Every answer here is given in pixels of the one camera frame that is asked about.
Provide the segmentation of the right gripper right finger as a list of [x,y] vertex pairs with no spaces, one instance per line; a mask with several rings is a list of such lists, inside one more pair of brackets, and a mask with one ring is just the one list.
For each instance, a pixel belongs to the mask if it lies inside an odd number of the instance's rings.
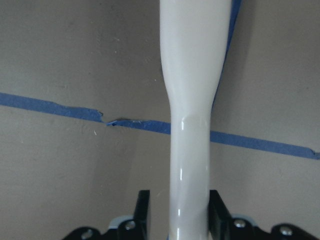
[[210,190],[208,229],[213,240],[249,240],[250,223],[230,214],[217,190]]

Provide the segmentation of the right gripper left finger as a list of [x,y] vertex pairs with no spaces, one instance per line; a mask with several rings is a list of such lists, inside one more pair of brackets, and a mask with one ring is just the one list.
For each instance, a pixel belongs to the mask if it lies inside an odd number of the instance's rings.
[[133,217],[124,220],[117,228],[118,240],[148,240],[150,190],[138,192]]

